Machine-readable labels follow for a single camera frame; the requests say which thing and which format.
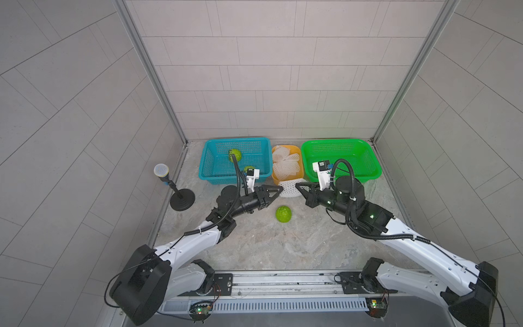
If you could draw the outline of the white foam net sleeve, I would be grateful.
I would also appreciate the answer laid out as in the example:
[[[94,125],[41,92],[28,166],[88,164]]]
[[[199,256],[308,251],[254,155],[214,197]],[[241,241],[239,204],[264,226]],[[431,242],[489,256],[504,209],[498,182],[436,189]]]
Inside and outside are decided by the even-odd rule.
[[[306,180],[303,178],[292,179],[288,181],[279,181],[278,186],[283,188],[283,191],[280,194],[282,198],[296,198],[302,196],[300,191],[296,188],[297,183],[306,183]]]

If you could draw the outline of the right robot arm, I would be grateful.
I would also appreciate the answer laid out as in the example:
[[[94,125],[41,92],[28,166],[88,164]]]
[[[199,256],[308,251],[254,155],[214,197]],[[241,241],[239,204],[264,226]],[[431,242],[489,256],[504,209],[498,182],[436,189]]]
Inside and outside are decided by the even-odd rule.
[[[300,182],[296,189],[311,208],[343,216],[340,222],[355,235],[396,249],[425,268],[409,271],[370,258],[360,273],[360,284],[370,293],[397,290],[447,309],[464,326],[489,326],[498,305],[498,269],[476,264],[440,247],[411,229],[393,213],[368,201],[364,186],[346,159],[314,165],[318,181]]]

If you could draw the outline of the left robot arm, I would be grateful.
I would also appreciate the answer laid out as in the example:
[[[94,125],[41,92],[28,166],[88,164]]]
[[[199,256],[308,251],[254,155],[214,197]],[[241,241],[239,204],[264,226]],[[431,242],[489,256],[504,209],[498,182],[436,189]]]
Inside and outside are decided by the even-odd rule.
[[[233,162],[235,185],[222,189],[217,205],[195,229],[157,248],[140,246],[124,269],[107,284],[105,298],[140,326],[160,312],[171,298],[188,292],[207,295],[221,291],[215,270],[196,256],[227,238],[236,227],[235,217],[269,207],[283,192],[278,185],[256,185],[258,171],[243,172]]]

